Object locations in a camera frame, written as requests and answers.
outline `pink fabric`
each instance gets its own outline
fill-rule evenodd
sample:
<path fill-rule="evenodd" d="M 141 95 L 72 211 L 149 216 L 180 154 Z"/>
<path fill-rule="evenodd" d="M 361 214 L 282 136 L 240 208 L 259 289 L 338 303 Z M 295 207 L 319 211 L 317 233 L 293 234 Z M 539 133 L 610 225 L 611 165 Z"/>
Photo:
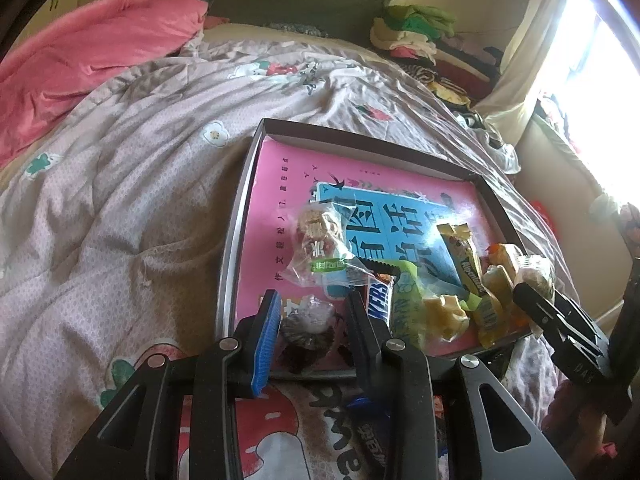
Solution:
<path fill-rule="evenodd" d="M 390 52 L 390 54 L 393 57 L 409 57 L 411 59 L 420 59 L 420 57 L 416 55 L 415 50 L 407 46 L 396 46 Z"/>
<path fill-rule="evenodd" d="M 97 0 L 12 50 L 0 63 L 0 168 L 107 79 L 179 49 L 206 12 L 201 0 Z"/>

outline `folded clothes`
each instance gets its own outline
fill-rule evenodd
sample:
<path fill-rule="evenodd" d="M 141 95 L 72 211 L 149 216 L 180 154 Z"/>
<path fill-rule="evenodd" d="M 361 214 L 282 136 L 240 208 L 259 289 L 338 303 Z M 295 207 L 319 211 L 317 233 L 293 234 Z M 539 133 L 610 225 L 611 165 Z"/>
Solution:
<path fill-rule="evenodd" d="M 382 41 L 415 41 L 428 43 L 429 37 L 420 32 L 412 32 L 410 30 L 393 30 L 382 18 L 373 19 L 373 30 L 376 37 Z"/>
<path fill-rule="evenodd" d="M 415 50 L 407 47 L 407 46 L 396 46 L 394 49 L 389 52 L 392 57 L 405 57 L 410 59 L 420 59 L 419 56 L 416 56 Z"/>
<path fill-rule="evenodd" d="M 419 5 L 389 6 L 385 9 L 385 15 L 402 22 L 417 18 L 423 20 L 432 28 L 444 32 L 447 36 L 454 35 L 453 24 L 456 21 L 455 17 L 438 7 Z"/>
<path fill-rule="evenodd" d="M 414 51 L 414 54 L 417 54 L 418 56 L 421 56 L 421 57 L 427 57 L 432 62 L 433 62 L 433 56 L 437 52 L 436 46 L 430 41 L 408 41 L 408 40 L 383 41 L 383 40 L 380 40 L 380 38 L 377 37 L 376 35 L 376 31 L 374 27 L 371 27 L 371 31 L 369 33 L 369 39 L 371 40 L 371 43 L 374 46 L 382 50 L 391 51 L 399 46 L 405 46 L 412 49 Z"/>
<path fill-rule="evenodd" d="M 442 35 L 437 28 L 431 27 L 431 25 L 425 22 L 420 16 L 411 16 L 405 20 L 399 20 L 385 13 L 383 19 L 385 20 L 386 26 L 392 30 L 417 32 L 418 34 L 424 34 L 430 40 L 437 40 Z"/>

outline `pillow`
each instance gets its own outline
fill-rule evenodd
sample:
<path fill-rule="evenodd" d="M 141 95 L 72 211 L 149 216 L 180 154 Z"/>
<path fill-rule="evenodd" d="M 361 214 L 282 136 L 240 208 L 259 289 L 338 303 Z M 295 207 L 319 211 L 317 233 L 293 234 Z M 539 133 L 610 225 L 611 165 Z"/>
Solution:
<path fill-rule="evenodd" d="M 201 0 L 97 0 L 10 52 L 0 64 L 0 168 L 103 82 L 178 50 L 206 12 Z"/>
<path fill-rule="evenodd" d="M 245 25 L 244 23 L 224 23 L 217 27 L 204 31 L 203 41 L 207 43 L 225 43 L 226 41 L 276 41 L 282 43 L 284 41 L 297 41 L 298 43 L 314 44 L 327 48 L 341 48 L 353 50 L 355 54 L 359 54 L 366 60 L 382 61 L 377 54 L 366 48 L 349 43 L 348 41 L 335 40 L 333 38 L 318 38 L 317 36 L 308 36 L 297 32 L 285 32 L 268 27 L 257 27 L 256 25 Z"/>

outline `screw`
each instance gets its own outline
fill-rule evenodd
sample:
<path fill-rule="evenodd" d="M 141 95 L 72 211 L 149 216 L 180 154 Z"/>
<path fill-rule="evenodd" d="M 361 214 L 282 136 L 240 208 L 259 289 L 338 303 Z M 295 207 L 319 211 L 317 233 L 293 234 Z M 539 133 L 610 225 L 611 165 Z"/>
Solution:
<path fill-rule="evenodd" d="M 164 365 L 166 361 L 166 357 L 162 354 L 153 354 L 149 359 L 146 360 L 146 364 L 151 368 L 159 368 Z"/>
<path fill-rule="evenodd" d="M 401 350 L 404 350 L 406 345 L 404 344 L 404 341 L 402 341 L 402 339 L 393 338 L 393 339 L 389 339 L 386 342 L 386 347 L 389 348 L 389 350 L 399 352 Z"/>
<path fill-rule="evenodd" d="M 463 355 L 460 358 L 460 364 L 466 368 L 476 368 L 480 364 L 480 360 L 475 355 Z"/>
<path fill-rule="evenodd" d="M 227 352 L 235 350 L 236 348 L 238 348 L 238 345 L 238 340 L 232 337 L 225 337 L 224 339 L 220 340 L 220 348 L 226 350 Z"/>

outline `comforter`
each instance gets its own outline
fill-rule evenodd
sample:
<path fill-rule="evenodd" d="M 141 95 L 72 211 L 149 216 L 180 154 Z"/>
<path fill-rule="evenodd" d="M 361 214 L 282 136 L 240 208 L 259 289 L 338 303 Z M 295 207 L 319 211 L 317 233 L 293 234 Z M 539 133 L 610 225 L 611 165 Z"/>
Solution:
<path fill-rule="evenodd" d="M 226 223 L 264 117 L 396 142 L 481 173 L 527 249 L 552 258 L 559 287 L 577 297 L 544 222 L 473 132 L 399 68 L 292 41 L 194 40 L 95 89 L 0 195 L 0 425 L 36 479 L 55 474 L 148 355 L 211 343 Z M 542 340 L 521 342 L 523 353 L 506 380 L 539 422 L 558 377 Z M 366 478 L 345 388 L 272 384 L 240 403 L 245 477 Z M 182 475 L 188 409 L 187 400 Z"/>

